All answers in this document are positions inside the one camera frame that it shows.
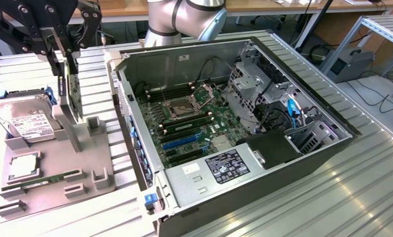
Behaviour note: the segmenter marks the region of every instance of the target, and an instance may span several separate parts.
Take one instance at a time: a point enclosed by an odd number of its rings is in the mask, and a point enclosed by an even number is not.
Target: hard drive
[[[53,131],[61,126],[51,116],[53,104],[56,101],[49,87],[4,93],[0,96],[0,124],[9,137],[23,137],[29,143],[55,138]]]

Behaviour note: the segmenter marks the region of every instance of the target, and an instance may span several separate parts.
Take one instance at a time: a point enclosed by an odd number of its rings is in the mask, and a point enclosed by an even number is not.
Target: blue pcie slot
[[[187,143],[195,142],[199,139],[200,133],[195,134],[192,137],[184,138],[176,142],[168,143],[163,145],[163,150],[167,150],[170,148],[178,147],[180,145],[184,145]]]

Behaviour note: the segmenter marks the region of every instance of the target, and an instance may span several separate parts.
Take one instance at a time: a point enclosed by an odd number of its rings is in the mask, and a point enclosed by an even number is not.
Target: gray device
[[[160,237],[309,175],[361,135],[256,38],[120,53],[116,110]]]
[[[374,58],[375,54],[371,51],[359,47],[346,48],[342,51],[330,71],[327,72],[327,77],[335,83],[358,79],[362,72],[367,70],[366,67],[373,63]]]

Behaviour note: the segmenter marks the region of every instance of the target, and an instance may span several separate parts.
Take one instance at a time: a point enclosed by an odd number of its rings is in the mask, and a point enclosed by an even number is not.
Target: blue latch
[[[156,194],[148,194],[146,195],[146,206],[151,205],[158,201]]]

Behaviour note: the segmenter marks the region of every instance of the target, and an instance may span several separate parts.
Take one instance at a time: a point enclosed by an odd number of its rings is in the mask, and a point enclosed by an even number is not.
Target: green circuit board
[[[195,106],[190,107],[188,96],[154,103],[150,103],[146,98],[136,98],[151,133],[152,142],[155,144],[163,165],[167,168],[218,152],[218,149],[211,143],[212,138],[224,135],[230,144],[234,146],[236,141],[247,137],[247,131],[230,109],[227,101],[222,97],[222,91],[218,87],[212,88],[212,95],[212,99],[204,106],[202,106],[200,109],[195,109]],[[195,92],[194,97],[199,105],[202,105],[211,98],[207,90],[203,88]],[[183,122],[179,125],[172,125],[164,128],[160,128],[159,126],[160,123],[168,124],[179,121],[182,118],[194,118],[198,116],[202,116],[202,118],[192,119],[192,121],[195,121],[192,123],[194,127],[190,125],[190,122]],[[168,142],[162,142],[166,137],[171,136],[168,132],[175,132],[175,129],[183,127],[186,128],[184,132],[190,134],[188,136],[174,139]],[[196,141],[166,150],[163,149],[164,144],[190,138],[195,134],[198,134]],[[191,152],[198,153],[198,155],[186,157],[186,154]]]

